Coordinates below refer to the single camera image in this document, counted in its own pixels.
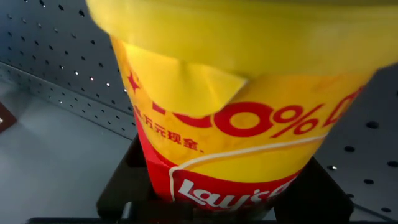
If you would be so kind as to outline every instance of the red star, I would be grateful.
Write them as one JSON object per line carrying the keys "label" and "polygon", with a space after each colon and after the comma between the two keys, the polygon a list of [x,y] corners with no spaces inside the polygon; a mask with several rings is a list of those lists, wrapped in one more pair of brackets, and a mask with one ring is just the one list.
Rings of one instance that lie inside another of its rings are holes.
{"label": "red star", "polygon": [[134,93],[136,93],[136,88],[139,88],[139,86],[137,85],[136,81],[134,81],[131,72],[130,72],[130,76],[129,76],[129,81],[132,86],[132,90],[134,91]]}

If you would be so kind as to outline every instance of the pegboard hole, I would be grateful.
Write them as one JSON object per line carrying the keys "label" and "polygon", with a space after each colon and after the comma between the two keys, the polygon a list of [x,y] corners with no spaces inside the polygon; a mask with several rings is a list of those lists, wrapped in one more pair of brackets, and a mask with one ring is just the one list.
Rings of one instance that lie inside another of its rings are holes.
{"label": "pegboard hole", "polygon": [[363,182],[364,182],[365,184],[374,184],[374,181],[371,180],[371,179],[364,179]]}
{"label": "pegboard hole", "polygon": [[381,208],[381,210],[382,210],[383,212],[391,212],[391,209],[390,209],[390,208]]}
{"label": "pegboard hole", "polygon": [[388,161],[387,165],[390,167],[398,167],[398,162],[397,161]]}
{"label": "pegboard hole", "polygon": [[335,171],[335,170],[337,170],[337,167],[335,167],[335,166],[332,166],[332,165],[330,165],[330,166],[327,166],[326,168],[328,168],[328,170],[332,170],[332,171]]}
{"label": "pegboard hole", "polygon": [[369,121],[368,123],[366,123],[366,127],[371,128],[371,129],[377,129],[377,128],[379,128],[379,123],[377,123],[375,121]]}
{"label": "pegboard hole", "polygon": [[354,152],[355,148],[353,146],[346,146],[346,147],[344,147],[344,151],[346,151],[346,152]]}
{"label": "pegboard hole", "polygon": [[84,13],[82,10],[79,10],[79,15],[80,15],[81,17],[84,17],[84,16],[85,16],[85,13]]}

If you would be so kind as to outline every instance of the red label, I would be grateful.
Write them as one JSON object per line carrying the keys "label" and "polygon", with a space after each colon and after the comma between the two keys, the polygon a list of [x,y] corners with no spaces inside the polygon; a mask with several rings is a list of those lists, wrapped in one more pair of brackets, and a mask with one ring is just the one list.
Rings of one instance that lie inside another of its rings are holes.
{"label": "red label", "polygon": [[242,183],[180,170],[157,153],[146,138],[139,119],[136,124],[150,180],[156,193],[166,200],[191,201],[207,210],[237,210],[279,195],[300,172],[271,182]]}

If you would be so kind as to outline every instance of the percent sign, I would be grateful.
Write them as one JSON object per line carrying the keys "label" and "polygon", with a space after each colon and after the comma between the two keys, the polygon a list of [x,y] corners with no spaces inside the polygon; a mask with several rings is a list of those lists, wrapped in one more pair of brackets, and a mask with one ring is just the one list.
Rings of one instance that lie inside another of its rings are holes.
{"label": "percent sign", "polygon": [[[286,128],[284,128],[283,130],[279,131],[278,133],[274,134],[273,136],[271,136],[271,138],[276,138],[282,134],[284,134],[285,132],[287,132],[288,130],[294,128],[293,133],[294,134],[305,134],[309,131],[311,131],[312,129],[315,128],[315,126],[318,124],[319,120],[316,118],[312,118],[312,119],[308,119],[306,121],[304,121],[307,117],[311,116],[311,114],[313,114],[314,112],[316,112],[317,110],[319,110],[321,107],[323,106],[323,104],[320,104],[318,106],[316,106],[314,109],[312,109],[310,112],[308,112],[307,114],[303,115],[301,118],[300,116],[303,114],[304,109],[302,106],[299,105],[291,105],[291,106],[286,106],[282,109],[279,109],[278,111],[275,112],[273,119],[275,122],[277,123],[290,123],[293,122],[291,125],[287,126]],[[283,118],[282,115],[285,112],[288,111],[293,111],[294,114],[289,117],[289,118]],[[305,130],[302,130],[303,126],[305,126],[306,124],[311,124],[311,126]]]}

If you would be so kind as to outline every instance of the white surface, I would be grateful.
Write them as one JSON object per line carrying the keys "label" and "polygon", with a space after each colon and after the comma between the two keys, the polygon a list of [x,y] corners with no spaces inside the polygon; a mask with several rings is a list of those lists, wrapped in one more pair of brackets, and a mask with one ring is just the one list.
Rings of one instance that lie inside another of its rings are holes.
{"label": "white surface", "polygon": [[130,140],[0,82],[18,123],[0,134],[0,219],[97,217]]}

